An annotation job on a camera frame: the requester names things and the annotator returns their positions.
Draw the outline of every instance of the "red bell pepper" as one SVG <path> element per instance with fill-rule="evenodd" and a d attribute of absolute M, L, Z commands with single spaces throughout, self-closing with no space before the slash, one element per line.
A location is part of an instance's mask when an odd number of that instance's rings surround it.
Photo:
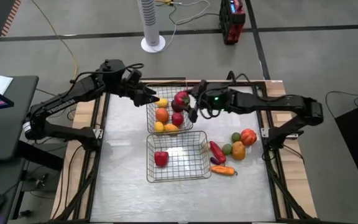
<path fill-rule="evenodd" d="M 209 145 L 211 146 L 211 151 L 214 154 L 214 157 L 219 161 L 219 163 L 226 162 L 226 156 L 223 154 L 222 149 L 215 143 L 210 141 Z"/>
<path fill-rule="evenodd" d="M 157 166 L 165 166 L 168 163 L 169 154 L 168 152 L 155 152 L 154 162 Z"/>
<path fill-rule="evenodd" d="M 190 103 L 189 94 L 185 91 L 178 92 L 173 100 L 179 106 L 187 106 Z"/>

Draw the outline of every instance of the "red battery pack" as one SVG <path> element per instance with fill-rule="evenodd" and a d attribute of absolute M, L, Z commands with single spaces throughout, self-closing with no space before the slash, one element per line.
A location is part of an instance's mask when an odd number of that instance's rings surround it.
<path fill-rule="evenodd" d="M 241 0 L 222 0 L 219 11 L 219 25 L 223 42 L 227 45 L 239 41 L 241 30 L 246 23 L 246 13 Z"/>

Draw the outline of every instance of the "green lime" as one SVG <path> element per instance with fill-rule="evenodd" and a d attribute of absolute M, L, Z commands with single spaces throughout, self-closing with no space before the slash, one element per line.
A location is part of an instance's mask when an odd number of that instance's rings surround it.
<path fill-rule="evenodd" d="M 223 154 L 229 155 L 231 153 L 232 146 L 230 144 L 225 144 L 222 148 Z"/>
<path fill-rule="evenodd" d="M 241 140 L 241 134 L 240 133 L 233 133 L 231 135 L 231 141 L 236 142 Z"/>

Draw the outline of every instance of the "metal wire basket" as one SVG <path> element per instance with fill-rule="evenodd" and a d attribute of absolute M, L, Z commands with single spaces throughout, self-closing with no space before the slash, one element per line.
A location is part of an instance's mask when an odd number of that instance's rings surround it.
<path fill-rule="evenodd" d="M 171 102 L 175 97 L 176 93 L 179 91 L 185 90 L 185 87 L 182 86 L 164 86 L 164 87 L 151 87 L 154 91 L 157 92 L 156 96 L 159 98 L 165 98 L 168 100 L 167 111 L 169 113 L 169 121 L 167 123 L 172 123 L 172 114 L 174 110 L 171 107 Z M 158 106 L 155 103 L 149 103 L 146 105 L 147 110 L 147 131 L 151 134 L 157 134 L 155 132 L 154 126 L 157 119 L 155 117 L 155 111 L 158 109 Z M 185 118 L 183 124 L 181 124 L 178 128 L 179 131 L 187 131 L 193 128 L 193 123 L 189 120 L 188 113 L 186 111 L 181 112 L 183 117 Z"/>
<path fill-rule="evenodd" d="M 151 134 L 147 137 L 147 181 L 166 182 L 196 180 L 211 177 L 208 140 L 203 131 L 179 134 Z M 168 164 L 157 167 L 154 154 L 169 153 Z"/>

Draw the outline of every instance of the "concrete floor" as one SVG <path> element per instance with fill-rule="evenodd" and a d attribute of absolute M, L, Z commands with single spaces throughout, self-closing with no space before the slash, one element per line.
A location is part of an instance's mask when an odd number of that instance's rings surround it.
<path fill-rule="evenodd" d="M 37 1 L 59 34 L 140 32 L 142 24 L 135 0 Z M 351 0 L 251 0 L 258 27 L 335 26 L 358 24 L 358 1 Z M 208 12 L 218 12 L 220 1 L 211 0 Z M 180 7 L 175 19 L 196 14 L 203 7 Z M 158 8 L 161 30 L 172 30 L 170 7 Z M 215 29 L 218 17 L 206 16 L 180 29 Z M 30 0 L 22 4 L 8 36 L 53 35 Z M 322 30 L 260 33 L 270 76 L 283 80 L 287 93 L 324 102 L 328 91 L 358 93 L 358 30 Z M 142 62 L 144 77 L 225 78 L 228 71 L 246 72 L 263 79 L 253 35 L 245 33 L 234 46 L 225 46 L 220 34 L 175 36 L 163 53 L 150 55 L 140 49 L 141 37 L 68 40 L 80 71 L 94 70 L 106 58 L 126 64 Z M 0 74 L 38 75 L 39 88 L 59 93 L 73 76 L 70 54 L 57 40 L 0 42 Z M 34 103 L 47 99 L 36 93 Z M 336 116 L 353 107 L 353 98 L 333 95 L 330 108 Z M 65 116 L 57 118 L 69 125 Z M 358 223 L 358 171 L 339 130 L 325 113 L 317 127 L 305 128 L 300 138 L 311 192 L 322 220 Z M 49 200 L 26 197 L 23 208 L 51 206 Z M 35 213 L 15 222 L 45 221 Z"/>

